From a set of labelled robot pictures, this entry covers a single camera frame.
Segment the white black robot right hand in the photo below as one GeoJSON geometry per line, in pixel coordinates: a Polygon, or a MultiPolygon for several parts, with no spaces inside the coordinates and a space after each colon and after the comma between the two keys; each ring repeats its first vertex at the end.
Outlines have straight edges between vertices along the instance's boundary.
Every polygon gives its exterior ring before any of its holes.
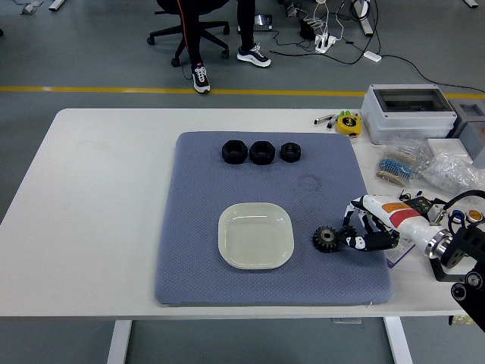
{"type": "Polygon", "coordinates": [[[347,206],[343,226],[336,233],[339,242],[370,252],[392,249],[400,238],[410,240],[430,258],[441,242],[450,238],[446,229],[432,225],[424,216],[396,197],[363,195],[347,206]],[[366,234],[358,236],[350,225],[357,212],[366,234]]]}

